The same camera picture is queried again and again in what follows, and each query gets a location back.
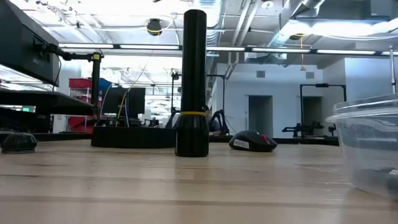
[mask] black cylinder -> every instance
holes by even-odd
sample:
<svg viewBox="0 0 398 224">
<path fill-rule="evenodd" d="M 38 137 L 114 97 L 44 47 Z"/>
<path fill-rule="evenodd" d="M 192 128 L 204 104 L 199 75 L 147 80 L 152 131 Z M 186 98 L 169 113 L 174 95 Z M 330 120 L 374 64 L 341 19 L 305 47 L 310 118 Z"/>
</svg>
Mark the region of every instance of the black cylinder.
<svg viewBox="0 0 398 224">
<path fill-rule="evenodd" d="M 184 14 L 181 115 L 177 121 L 175 154 L 205 157 L 209 151 L 206 105 L 206 13 L 192 9 Z"/>
<path fill-rule="evenodd" d="M 91 104 L 94 106 L 94 117 L 100 118 L 98 114 L 98 95 L 100 90 L 100 69 L 101 69 L 101 58 L 100 53 L 93 54 L 93 73 L 91 74 Z"/>
</svg>

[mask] clear plastic container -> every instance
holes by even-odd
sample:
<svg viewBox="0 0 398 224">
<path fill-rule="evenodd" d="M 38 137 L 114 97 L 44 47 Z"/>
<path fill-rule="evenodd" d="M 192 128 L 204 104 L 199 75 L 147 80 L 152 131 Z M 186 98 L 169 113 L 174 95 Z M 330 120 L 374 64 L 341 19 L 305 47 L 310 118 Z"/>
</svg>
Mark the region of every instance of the clear plastic container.
<svg viewBox="0 0 398 224">
<path fill-rule="evenodd" d="M 398 95 L 339 103 L 326 121 L 336 124 L 351 183 L 398 199 Z"/>
</svg>

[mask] wooden table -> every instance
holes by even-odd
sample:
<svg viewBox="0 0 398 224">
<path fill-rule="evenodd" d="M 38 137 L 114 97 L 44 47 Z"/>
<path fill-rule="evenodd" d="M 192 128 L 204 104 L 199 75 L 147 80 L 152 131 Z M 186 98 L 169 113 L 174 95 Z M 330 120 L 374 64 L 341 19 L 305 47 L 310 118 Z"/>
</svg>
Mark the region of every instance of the wooden table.
<svg viewBox="0 0 398 224">
<path fill-rule="evenodd" d="M 42 142 L 0 156 L 0 222 L 398 223 L 398 204 L 352 187 L 341 150 L 280 145 L 274 153 L 211 144 L 207 158 L 173 149 L 100 149 Z"/>
</svg>

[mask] plastic lid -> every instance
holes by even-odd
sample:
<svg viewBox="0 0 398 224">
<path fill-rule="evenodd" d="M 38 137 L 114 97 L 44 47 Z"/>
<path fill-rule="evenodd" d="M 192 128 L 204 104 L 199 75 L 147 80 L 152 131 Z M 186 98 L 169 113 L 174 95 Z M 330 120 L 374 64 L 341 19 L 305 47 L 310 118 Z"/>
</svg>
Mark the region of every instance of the plastic lid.
<svg viewBox="0 0 398 224">
<path fill-rule="evenodd" d="M 398 94 L 393 94 L 338 103 L 333 108 L 334 115 L 328 117 L 326 121 L 334 123 L 338 119 L 396 113 L 398 113 Z"/>
</svg>

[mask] mouse label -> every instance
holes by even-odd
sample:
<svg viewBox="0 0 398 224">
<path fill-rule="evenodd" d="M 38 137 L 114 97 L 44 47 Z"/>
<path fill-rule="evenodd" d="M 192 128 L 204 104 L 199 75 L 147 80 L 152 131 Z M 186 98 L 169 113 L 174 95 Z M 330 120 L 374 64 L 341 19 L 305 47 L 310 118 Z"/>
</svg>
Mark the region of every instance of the mouse label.
<svg viewBox="0 0 398 224">
<path fill-rule="evenodd" d="M 248 142 L 237 140 L 237 139 L 235 139 L 235 141 L 234 141 L 234 146 L 239 146 L 239 147 L 243 147 L 245 149 L 250 149 Z"/>
</svg>

